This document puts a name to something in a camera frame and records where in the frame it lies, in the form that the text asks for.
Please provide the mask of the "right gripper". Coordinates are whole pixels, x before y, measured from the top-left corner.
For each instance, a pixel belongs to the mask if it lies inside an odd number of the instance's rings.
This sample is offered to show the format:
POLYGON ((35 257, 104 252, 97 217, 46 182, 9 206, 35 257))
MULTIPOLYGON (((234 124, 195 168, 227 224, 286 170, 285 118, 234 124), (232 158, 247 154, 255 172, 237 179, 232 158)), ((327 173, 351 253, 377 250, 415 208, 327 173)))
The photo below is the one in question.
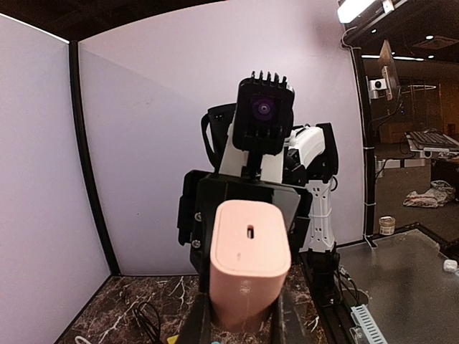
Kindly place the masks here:
POLYGON ((200 290, 209 289, 209 255, 217 207, 236 199, 277 206, 283 214, 291 258, 298 260, 311 221, 311 192, 303 186, 193 170, 184 177, 177 227, 180 245, 191 245, 190 262, 198 272, 200 290))

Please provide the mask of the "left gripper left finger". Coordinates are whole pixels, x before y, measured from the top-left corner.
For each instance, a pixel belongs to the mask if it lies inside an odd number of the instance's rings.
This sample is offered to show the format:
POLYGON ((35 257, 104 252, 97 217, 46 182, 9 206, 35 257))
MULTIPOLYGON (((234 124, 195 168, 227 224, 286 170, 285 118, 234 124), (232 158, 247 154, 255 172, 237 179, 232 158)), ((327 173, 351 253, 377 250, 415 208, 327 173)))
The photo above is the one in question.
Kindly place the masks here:
POLYGON ((180 329, 177 344, 211 343, 211 302, 207 293, 198 293, 180 329))

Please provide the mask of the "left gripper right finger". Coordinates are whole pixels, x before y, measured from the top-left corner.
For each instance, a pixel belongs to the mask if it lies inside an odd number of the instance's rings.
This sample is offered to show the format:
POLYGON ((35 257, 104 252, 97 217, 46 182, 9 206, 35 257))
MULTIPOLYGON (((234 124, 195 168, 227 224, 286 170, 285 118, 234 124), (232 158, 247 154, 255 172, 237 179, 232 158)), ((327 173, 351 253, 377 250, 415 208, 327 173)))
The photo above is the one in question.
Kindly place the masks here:
POLYGON ((270 343, 301 344, 304 342, 305 333, 293 298, 287 290, 281 290, 272 306, 270 343))

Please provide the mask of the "pink charger cube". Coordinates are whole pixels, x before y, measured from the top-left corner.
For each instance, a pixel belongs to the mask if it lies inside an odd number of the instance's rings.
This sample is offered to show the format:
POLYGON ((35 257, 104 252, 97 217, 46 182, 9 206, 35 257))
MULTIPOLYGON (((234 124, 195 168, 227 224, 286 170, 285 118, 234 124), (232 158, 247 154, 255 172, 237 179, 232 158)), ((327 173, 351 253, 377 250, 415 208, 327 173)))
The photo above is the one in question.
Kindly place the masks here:
POLYGON ((291 266, 280 209, 261 201, 220 204, 209 257, 214 324, 234 333, 259 331, 291 266))

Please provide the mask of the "yellow cube socket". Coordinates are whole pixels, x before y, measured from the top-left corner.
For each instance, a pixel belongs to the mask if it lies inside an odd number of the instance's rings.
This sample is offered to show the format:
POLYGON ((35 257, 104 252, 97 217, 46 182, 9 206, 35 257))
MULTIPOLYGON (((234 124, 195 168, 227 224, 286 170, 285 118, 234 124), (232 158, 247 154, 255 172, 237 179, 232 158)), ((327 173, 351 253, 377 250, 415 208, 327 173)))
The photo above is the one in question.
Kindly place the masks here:
POLYGON ((166 342, 167 342, 167 344, 176 344, 178 339, 179 339, 179 336, 178 335, 174 335, 174 336, 168 337, 166 342))

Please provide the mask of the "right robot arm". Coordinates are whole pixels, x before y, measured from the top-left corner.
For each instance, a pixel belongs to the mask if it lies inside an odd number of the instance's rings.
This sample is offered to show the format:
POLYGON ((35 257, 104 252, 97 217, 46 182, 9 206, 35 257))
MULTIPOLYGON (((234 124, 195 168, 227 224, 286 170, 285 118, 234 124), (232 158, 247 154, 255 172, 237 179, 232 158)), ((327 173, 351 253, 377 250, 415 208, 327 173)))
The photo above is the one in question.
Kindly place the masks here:
POLYGON ((190 244, 190 261, 199 274, 199 290, 209 290, 211 224, 217 207, 226 200, 265 201, 276 205, 286 221, 290 255, 296 258, 307 245, 306 264, 313 294, 324 305, 337 302, 340 288, 334 281, 339 254, 331 229, 331 192, 337 186, 339 158, 333 128, 319 123, 324 149, 310 156, 312 127, 292 128, 296 143, 285 143, 281 182, 237 179, 223 172, 228 130, 235 116, 234 103, 208 109, 201 119, 207 157, 214 172, 193 170, 184 177, 177 226, 179 243, 190 244))

